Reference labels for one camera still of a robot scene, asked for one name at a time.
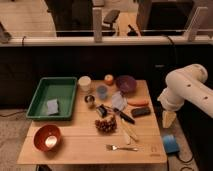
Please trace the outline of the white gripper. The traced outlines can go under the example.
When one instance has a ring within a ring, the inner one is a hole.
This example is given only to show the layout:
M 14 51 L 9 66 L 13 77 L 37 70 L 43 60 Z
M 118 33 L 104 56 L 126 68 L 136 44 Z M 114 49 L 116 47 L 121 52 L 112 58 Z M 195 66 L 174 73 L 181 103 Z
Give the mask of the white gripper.
M 180 98 L 170 89 L 164 89 L 157 100 L 167 110 L 162 114 L 162 124 L 164 128 L 169 128 L 176 119 L 176 113 L 173 111 L 177 111 L 180 108 Z

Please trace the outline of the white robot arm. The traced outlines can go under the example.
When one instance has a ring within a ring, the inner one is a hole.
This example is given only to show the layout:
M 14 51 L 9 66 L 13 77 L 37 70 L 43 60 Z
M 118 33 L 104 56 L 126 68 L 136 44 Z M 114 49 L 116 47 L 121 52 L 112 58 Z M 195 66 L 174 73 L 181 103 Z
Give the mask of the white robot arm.
M 166 87 L 157 100 L 163 107 L 162 126 L 169 128 L 185 101 L 213 118 L 213 90 L 205 85 L 208 72 L 201 64 L 191 64 L 169 72 Z

